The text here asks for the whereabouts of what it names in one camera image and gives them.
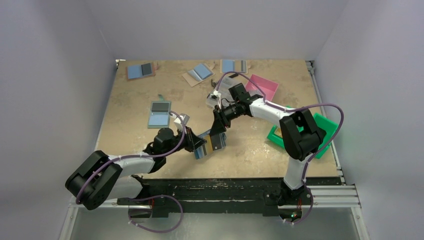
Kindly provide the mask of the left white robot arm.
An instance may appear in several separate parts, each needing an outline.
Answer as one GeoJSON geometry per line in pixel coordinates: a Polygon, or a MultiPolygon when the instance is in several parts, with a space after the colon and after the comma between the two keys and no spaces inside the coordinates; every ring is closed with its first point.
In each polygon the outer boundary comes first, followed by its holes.
{"type": "Polygon", "coordinates": [[[207,143],[190,127],[176,133],[161,128],[153,141],[139,154],[109,156],[94,151],[66,180],[65,188],[78,205],[94,210],[106,200],[130,198],[138,205],[146,203],[149,191],[137,174],[157,172],[167,162],[166,157],[185,150],[194,152],[207,143]]]}

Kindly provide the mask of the gold card from holder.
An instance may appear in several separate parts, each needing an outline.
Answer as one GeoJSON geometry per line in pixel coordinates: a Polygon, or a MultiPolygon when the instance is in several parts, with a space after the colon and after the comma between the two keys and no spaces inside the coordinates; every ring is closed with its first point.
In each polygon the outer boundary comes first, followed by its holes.
{"type": "Polygon", "coordinates": [[[203,139],[206,141],[206,143],[201,147],[202,155],[205,157],[207,155],[210,155],[213,153],[213,145],[211,136],[209,134],[206,134],[203,139]]]}

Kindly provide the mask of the blue card holder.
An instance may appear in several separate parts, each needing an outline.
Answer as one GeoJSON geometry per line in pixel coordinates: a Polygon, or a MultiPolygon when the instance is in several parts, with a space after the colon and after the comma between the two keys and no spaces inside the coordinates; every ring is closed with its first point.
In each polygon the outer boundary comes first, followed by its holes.
{"type": "MultiPolygon", "coordinates": [[[[207,134],[210,134],[210,130],[207,130],[207,131],[201,133],[198,136],[204,138],[204,136],[207,135],[207,134]]],[[[226,136],[225,133],[220,133],[220,134],[213,135],[213,136],[210,136],[210,137],[211,137],[213,152],[222,150],[226,147],[227,136],[226,136]]],[[[194,151],[194,157],[195,157],[196,160],[199,160],[199,159],[204,157],[203,153],[202,153],[202,147],[199,147],[198,149],[196,149],[194,151]]]]}

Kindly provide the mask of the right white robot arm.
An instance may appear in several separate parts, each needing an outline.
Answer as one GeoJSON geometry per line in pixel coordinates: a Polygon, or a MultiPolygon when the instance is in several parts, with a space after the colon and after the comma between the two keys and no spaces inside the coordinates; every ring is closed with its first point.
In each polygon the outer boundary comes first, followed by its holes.
{"type": "Polygon", "coordinates": [[[215,106],[214,121],[209,134],[224,133],[231,121],[240,116],[249,116],[279,125],[285,151],[289,155],[287,171],[278,195],[269,195],[277,205],[292,204],[305,190],[309,161],[319,151],[326,132],[318,127],[307,108],[287,108],[266,101],[259,94],[250,95],[242,83],[229,88],[233,103],[226,107],[215,106]]]}

